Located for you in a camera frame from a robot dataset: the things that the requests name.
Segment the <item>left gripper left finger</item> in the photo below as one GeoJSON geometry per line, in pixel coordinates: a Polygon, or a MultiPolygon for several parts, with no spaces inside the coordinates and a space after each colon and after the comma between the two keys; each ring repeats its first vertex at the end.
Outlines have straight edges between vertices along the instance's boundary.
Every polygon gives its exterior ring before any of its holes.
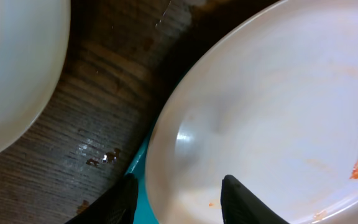
{"type": "Polygon", "coordinates": [[[66,224],[133,224],[138,193],[138,180],[127,174],[66,224]]]}

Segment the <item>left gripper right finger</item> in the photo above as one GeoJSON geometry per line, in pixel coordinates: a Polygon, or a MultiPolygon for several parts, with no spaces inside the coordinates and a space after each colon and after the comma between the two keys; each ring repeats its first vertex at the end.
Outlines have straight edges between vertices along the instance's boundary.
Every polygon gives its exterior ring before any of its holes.
{"type": "Polygon", "coordinates": [[[221,186],[224,224],[288,224],[233,175],[226,175],[221,186]]]}

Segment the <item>white plate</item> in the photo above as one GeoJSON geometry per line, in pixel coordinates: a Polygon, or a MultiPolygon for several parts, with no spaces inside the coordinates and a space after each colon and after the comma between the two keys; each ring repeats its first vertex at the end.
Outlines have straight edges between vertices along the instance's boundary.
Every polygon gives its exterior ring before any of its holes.
{"type": "Polygon", "coordinates": [[[358,0],[280,1],[204,54],[151,135],[160,223],[222,223],[231,174],[289,223],[358,223],[358,0]]]}
{"type": "Polygon", "coordinates": [[[69,0],[0,1],[0,152],[46,107],[70,35],[69,0]]]}

